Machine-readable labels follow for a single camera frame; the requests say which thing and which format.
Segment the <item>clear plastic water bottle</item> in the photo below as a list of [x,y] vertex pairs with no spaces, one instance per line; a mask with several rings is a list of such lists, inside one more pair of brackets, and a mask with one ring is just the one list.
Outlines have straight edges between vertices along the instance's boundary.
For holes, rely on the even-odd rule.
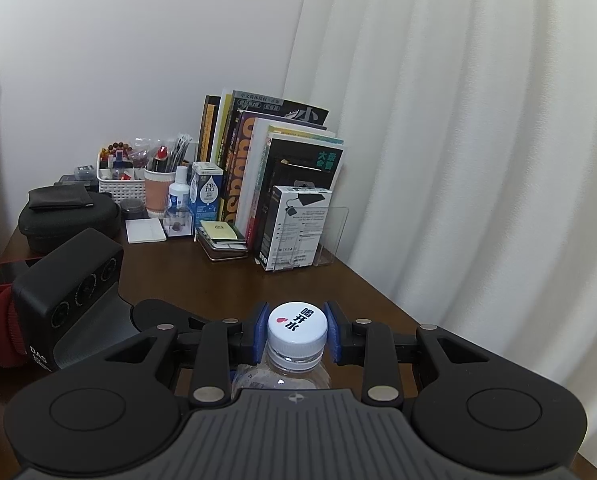
[[265,347],[256,365],[239,365],[232,379],[232,395],[242,389],[329,389],[331,377],[322,365],[323,351],[306,359],[290,359]]

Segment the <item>white bottle cap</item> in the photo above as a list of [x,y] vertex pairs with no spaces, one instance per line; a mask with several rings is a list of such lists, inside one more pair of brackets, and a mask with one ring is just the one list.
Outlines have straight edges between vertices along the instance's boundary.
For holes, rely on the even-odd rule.
[[280,304],[269,315],[267,340],[280,356],[310,358],[325,346],[327,317],[320,308],[307,302]]

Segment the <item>small white dropper bottle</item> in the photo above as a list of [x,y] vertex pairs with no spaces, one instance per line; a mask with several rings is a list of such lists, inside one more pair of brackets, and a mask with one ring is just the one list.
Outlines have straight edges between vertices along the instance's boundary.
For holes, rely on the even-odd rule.
[[175,181],[169,185],[168,190],[169,214],[184,214],[189,210],[190,185],[188,185],[187,176],[187,166],[176,168]]

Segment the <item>black zip case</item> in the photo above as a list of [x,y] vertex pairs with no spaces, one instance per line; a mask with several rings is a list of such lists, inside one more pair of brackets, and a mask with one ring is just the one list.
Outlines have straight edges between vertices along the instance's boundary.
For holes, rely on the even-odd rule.
[[94,196],[92,203],[90,207],[44,212],[25,206],[18,217],[18,230],[30,251],[42,256],[89,228],[115,237],[122,221],[120,207],[104,195]]

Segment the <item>white notepad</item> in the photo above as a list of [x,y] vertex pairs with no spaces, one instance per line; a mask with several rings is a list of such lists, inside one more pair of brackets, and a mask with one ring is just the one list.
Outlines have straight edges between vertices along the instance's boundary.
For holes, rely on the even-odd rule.
[[127,242],[130,245],[159,243],[167,240],[162,222],[157,218],[125,221]]

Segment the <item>stack of tins with notes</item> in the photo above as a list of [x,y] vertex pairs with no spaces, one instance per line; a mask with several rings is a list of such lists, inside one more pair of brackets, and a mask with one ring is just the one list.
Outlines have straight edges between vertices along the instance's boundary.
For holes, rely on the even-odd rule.
[[210,261],[236,260],[248,256],[245,237],[229,222],[202,220],[195,235]]

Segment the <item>black wallet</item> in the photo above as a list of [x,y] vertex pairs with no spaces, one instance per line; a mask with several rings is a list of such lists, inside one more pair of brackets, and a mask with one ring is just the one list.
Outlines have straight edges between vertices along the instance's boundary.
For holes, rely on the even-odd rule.
[[93,206],[93,199],[82,184],[52,185],[28,192],[28,206],[33,211],[80,209]]

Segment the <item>clear acrylic bookend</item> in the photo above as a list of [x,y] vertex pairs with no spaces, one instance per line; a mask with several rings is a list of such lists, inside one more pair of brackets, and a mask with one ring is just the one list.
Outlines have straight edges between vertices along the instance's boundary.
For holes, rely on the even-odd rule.
[[315,252],[315,259],[313,259],[312,264],[314,266],[328,266],[336,260],[348,215],[349,209],[347,207],[329,208]]

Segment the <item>white plastic basket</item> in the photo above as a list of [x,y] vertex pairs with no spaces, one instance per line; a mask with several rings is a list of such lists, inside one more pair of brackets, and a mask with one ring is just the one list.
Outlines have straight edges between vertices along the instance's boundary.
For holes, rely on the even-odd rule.
[[129,200],[129,198],[136,198],[142,202],[146,200],[143,168],[125,169],[124,174],[129,176],[129,179],[112,179],[112,167],[108,162],[103,164],[102,159],[99,158],[96,173],[99,192],[110,194],[115,203],[119,204],[122,200]]

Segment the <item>small clear cube box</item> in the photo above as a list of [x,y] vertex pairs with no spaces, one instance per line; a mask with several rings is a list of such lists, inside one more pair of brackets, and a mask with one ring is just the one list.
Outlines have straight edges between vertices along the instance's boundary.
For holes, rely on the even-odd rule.
[[168,209],[163,219],[163,229],[167,237],[191,236],[193,217],[187,209]]

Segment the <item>white black product box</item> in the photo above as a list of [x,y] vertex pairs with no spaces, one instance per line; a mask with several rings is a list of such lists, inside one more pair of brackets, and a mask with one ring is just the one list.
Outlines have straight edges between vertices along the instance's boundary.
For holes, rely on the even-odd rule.
[[327,188],[274,187],[258,255],[266,271],[312,265],[331,200]]

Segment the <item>pink paper cup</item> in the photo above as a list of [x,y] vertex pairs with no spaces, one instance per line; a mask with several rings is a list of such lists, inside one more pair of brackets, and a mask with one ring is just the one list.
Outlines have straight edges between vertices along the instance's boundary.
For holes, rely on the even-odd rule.
[[144,170],[146,213],[150,218],[163,218],[169,204],[169,186],[176,180],[174,172]]

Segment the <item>blue white carton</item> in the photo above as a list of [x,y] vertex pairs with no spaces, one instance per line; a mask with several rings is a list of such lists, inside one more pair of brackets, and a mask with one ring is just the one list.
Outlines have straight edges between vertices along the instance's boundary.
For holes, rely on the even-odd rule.
[[194,227],[203,220],[215,221],[218,217],[222,170],[213,162],[193,162],[190,180],[190,211]]

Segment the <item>row of upright books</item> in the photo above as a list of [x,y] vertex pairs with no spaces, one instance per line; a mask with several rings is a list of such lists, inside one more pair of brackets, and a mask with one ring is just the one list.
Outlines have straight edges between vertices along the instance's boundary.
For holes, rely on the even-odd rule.
[[251,250],[262,242],[276,185],[335,187],[345,141],[328,117],[326,108],[260,93],[205,96],[194,162],[224,170],[216,220],[235,226]]

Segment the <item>white curtain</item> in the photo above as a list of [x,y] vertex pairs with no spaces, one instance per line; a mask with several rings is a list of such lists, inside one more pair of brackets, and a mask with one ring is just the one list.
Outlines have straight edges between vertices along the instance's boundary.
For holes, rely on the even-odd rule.
[[284,91],[345,141],[341,258],[575,393],[597,467],[597,0],[304,0]]

